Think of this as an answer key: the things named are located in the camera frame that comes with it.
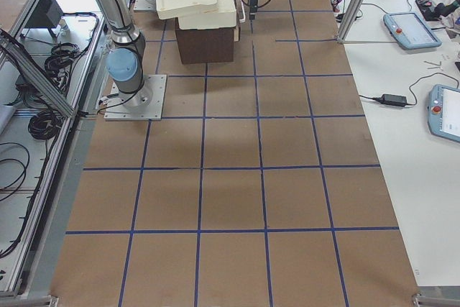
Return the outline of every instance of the grid of blue tape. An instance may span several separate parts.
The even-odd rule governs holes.
[[[200,167],[199,168],[194,168],[194,169],[199,169],[200,170],[200,185],[199,185],[199,200],[198,200],[198,225],[197,229],[188,229],[188,230],[136,230],[135,229],[135,223],[136,223],[136,216],[137,216],[137,207],[139,203],[139,197],[140,197],[140,191],[141,191],[141,186],[142,186],[142,178],[144,171],[147,170],[175,170],[175,169],[193,169],[193,168],[154,168],[154,167],[145,167],[145,158],[147,155],[147,146],[149,142],[149,136],[150,136],[150,130],[152,128],[152,122],[149,122],[148,127],[147,127],[147,134],[145,137],[145,142],[144,142],[144,151],[142,155],[142,162],[140,167],[124,167],[124,168],[105,168],[105,167],[99,167],[99,168],[85,168],[85,170],[89,171],[94,171],[94,170],[138,170],[139,171],[139,181],[138,181],[138,186],[137,186],[137,194],[136,194],[136,199],[135,199],[135,204],[134,204],[134,213],[132,217],[132,225],[130,230],[114,230],[114,231],[68,231],[66,232],[67,235],[82,235],[82,234],[129,234],[129,243],[128,243],[128,249],[126,252],[126,260],[124,264],[124,273],[123,273],[123,278],[121,282],[121,290],[120,290],[120,295],[119,295],[119,307],[122,307],[123,305],[123,297],[124,297],[124,289],[126,285],[126,279],[127,279],[127,272],[129,268],[129,259],[130,259],[130,254],[132,250],[132,240],[135,234],[197,234],[197,247],[196,247],[196,262],[195,262],[195,296],[194,296],[194,307],[198,306],[198,291],[199,291],[199,275],[200,275],[200,245],[201,245],[201,235],[202,234],[234,234],[234,233],[263,233],[264,234],[264,240],[265,240],[265,255],[266,255],[266,263],[267,263],[267,289],[268,289],[268,295],[269,295],[269,301],[270,301],[270,307],[274,307],[273,303],[273,294],[272,294],[272,285],[271,285],[271,270],[270,270],[270,247],[269,247],[269,234],[271,233],[279,233],[279,232],[331,232],[332,238],[333,238],[333,245],[336,253],[336,263],[337,267],[339,270],[339,275],[340,275],[340,280],[341,280],[341,287],[342,287],[342,292],[344,295],[344,304],[346,307],[349,307],[349,301],[348,301],[348,295],[346,292],[346,283],[345,283],[345,277],[344,273],[341,267],[341,257],[340,257],[340,251],[339,251],[339,245],[337,242],[336,238],[336,232],[350,232],[350,231],[397,231],[399,228],[397,226],[373,226],[373,227],[335,227],[334,226],[334,220],[332,217],[332,210],[331,210],[331,204],[329,201],[329,195],[328,195],[328,188],[326,185],[326,178],[324,174],[324,170],[326,168],[374,168],[374,167],[379,167],[380,165],[323,165],[322,159],[321,159],[321,151],[319,147],[319,142],[318,142],[318,134],[316,131],[316,125],[315,125],[315,119],[318,118],[334,118],[334,117],[363,117],[363,114],[355,114],[355,115],[327,115],[327,116],[318,116],[313,113],[313,109],[311,106],[311,100],[310,100],[310,93],[308,90],[308,77],[311,76],[318,76],[318,77],[337,77],[337,76],[351,76],[351,74],[348,73],[342,73],[342,74],[328,74],[328,75],[321,75],[321,74],[309,74],[307,75],[305,73],[305,67],[304,67],[304,62],[303,62],[303,57],[301,53],[301,47],[300,47],[300,42],[317,42],[317,41],[330,41],[330,40],[299,40],[298,38],[298,31],[297,27],[295,25],[295,12],[328,12],[324,10],[301,10],[301,11],[295,11],[293,10],[293,5],[292,1],[289,0],[290,3],[290,10],[285,10],[285,11],[271,11],[271,10],[265,10],[263,12],[288,12],[291,13],[293,24],[294,24],[294,30],[295,30],[295,40],[278,40],[279,42],[296,42],[298,46],[298,54],[300,58],[300,65],[302,67],[302,75],[257,75],[256,72],[256,63],[255,63],[255,51],[254,51],[254,45],[252,46],[252,59],[253,59],[253,68],[254,68],[254,74],[253,75],[238,75],[237,77],[241,78],[253,78],[255,82],[255,90],[256,90],[256,111],[257,115],[256,116],[212,116],[208,117],[206,116],[206,94],[207,94],[207,82],[208,78],[225,78],[225,77],[235,77],[235,75],[208,75],[208,64],[206,64],[206,69],[205,69],[205,75],[204,75],[204,102],[203,102],[203,116],[169,116],[165,117],[163,119],[202,119],[203,120],[203,125],[202,125],[202,136],[201,136],[201,160],[200,160]],[[157,60],[157,70],[155,73],[158,73],[158,68],[160,66],[160,61],[161,61],[161,54],[162,54],[162,46],[164,42],[174,42],[175,40],[165,40],[165,30],[166,30],[166,24],[163,28],[163,33],[162,33],[162,38],[161,40],[151,40],[149,42],[158,42],[160,44],[160,52],[158,55],[158,60]],[[203,77],[202,75],[170,75],[172,77],[184,77],[184,78],[189,78],[189,77]],[[258,99],[258,91],[257,91],[257,79],[258,78],[264,78],[264,77],[276,77],[276,76],[283,76],[283,77],[303,77],[304,84],[305,84],[305,89],[307,91],[307,97],[308,97],[308,107],[310,111],[310,116],[292,116],[292,118],[306,118],[306,119],[311,119],[312,125],[313,125],[313,134],[314,134],[314,139],[315,139],[315,144],[316,144],[316,150],[318,153],[318,159],[319,159],[319,164],[318,165],[301,165],[301,166],[280,166],[280,167],[265,167],[263,164],[262,160],[262,134],[261,134],[261,129],[260,129],[260,119],[285,119],[285,118],[290,118],[290,116],[260,116],[259,115],[259,99]],[[232,168],[220,168],[220,167],[214,167],[214,168],[204,168],[204,142],[205,142],[205,129],[206,129],[206,120],[207,119],[256,119],[257,120],[257,132],[258,132],[258,140],[259,140],[259,167],[232,167]],[[298,168],[319,168],[321,171],[321,177],[323,181],[323,189],[326,197],[326,205],[328,209],[328,217],[331,226],[326,227],[326,228],[301,228],[301,229],[268,229],[267,227],[267,208],[266,208],[266,200],[265,200],[265,186],[264,186],[264,171],[265,170],[272,170],[272,169],[298,169]],[[263,229],[225,229],[225,230],[212,230],[212,229],[201,229],[201,208],[202,208],[202,199],[203,199],[203,172],[204,170],[259,170],[261,173],[261,183],[262,183],[262,206],[263,206],[263,218],[264,218],[264,228]]]

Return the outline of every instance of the brown cardboard floor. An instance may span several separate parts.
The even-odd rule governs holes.
[[[233,63],[136,14],[161,122],[97,119],[52,284],[64,307],[397,307],[416,293],[328,0],[273,0]]]

